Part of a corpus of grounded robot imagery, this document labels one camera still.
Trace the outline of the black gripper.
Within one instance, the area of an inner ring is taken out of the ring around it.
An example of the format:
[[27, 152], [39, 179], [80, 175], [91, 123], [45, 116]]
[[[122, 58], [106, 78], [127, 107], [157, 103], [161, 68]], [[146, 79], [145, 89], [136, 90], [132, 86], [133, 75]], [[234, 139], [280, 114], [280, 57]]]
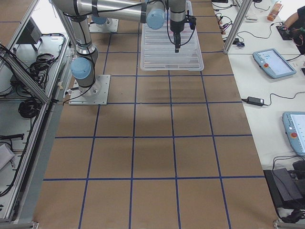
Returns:
[[175, 53], [178, 53], [181, 47], [180, 33], [184, 30], [184, 25], [188, 23], [191, 30], [196, 27], [196, 18], [188, 14], [170, 14], [170, 30], [174, 35]]

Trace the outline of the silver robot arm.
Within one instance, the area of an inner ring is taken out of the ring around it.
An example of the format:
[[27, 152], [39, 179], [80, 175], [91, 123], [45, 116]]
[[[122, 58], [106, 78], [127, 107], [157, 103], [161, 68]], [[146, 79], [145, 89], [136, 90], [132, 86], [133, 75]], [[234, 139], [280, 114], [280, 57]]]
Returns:
[[55, 0], [69, 22], [77, 59], [71, 72], [86, 97], [101, 91], [100, 70], [111, 74], [110, 102], [135, 99], [140, 75], [197, 75], [203, 68], [196, 19], [184, 0]]

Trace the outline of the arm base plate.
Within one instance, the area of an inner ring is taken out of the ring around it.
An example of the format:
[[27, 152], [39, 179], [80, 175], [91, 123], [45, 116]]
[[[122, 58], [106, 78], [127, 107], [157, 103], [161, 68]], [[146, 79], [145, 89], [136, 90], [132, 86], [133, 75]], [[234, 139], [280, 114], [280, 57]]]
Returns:
[[103, 20], [97, 21], [91, 19], [89, 23], [90, 33], [116, 33], [118, 30], [119, 20], [107, 18], [104, 24], [101, 24]]
[[98, 75], [95, 84], [84, 95], [82, 95], [86, 91], [84, 88], [73, 90], [70, 93], [69, 105], [106, 105], [110, 80], [110, 75]]

